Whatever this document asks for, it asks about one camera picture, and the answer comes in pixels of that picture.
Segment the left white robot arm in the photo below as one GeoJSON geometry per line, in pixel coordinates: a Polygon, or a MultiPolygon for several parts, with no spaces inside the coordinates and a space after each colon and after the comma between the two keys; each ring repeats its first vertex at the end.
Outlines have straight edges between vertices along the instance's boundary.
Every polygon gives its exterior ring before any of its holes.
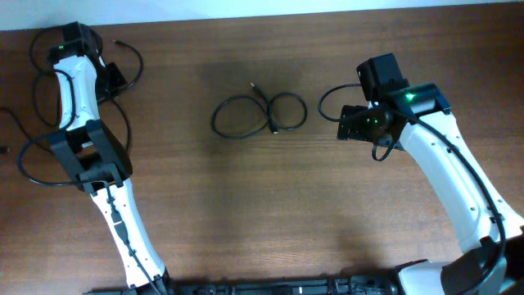
{"type": "Polygon", "coordinates": [[[61,88],[61,121],[48,139],[66,174],[103,214],[122,259],[127,294],[172,294],[164,262],[147,236],[133,197],[129,153],[102,122],[99,102],[130,88],[115,63],[102,59],[102,39],[87,25],[61,27],[64,41],[51,48],[61,88]]]}

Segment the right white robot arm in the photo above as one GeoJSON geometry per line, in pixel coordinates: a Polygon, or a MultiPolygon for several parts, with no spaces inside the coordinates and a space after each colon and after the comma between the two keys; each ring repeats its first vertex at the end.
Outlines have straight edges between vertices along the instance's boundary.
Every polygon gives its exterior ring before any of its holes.
{"type": "Polygon", "coordinates": [[[363,84],[368,106],[345,106],[338,138],[407,152],[435,190],[462,256],[421,260],[385,278],[356,276],[352,293],[521,294],[523,219],[500,196],[470,152],[451,107],[434,84],[363,84]]]}

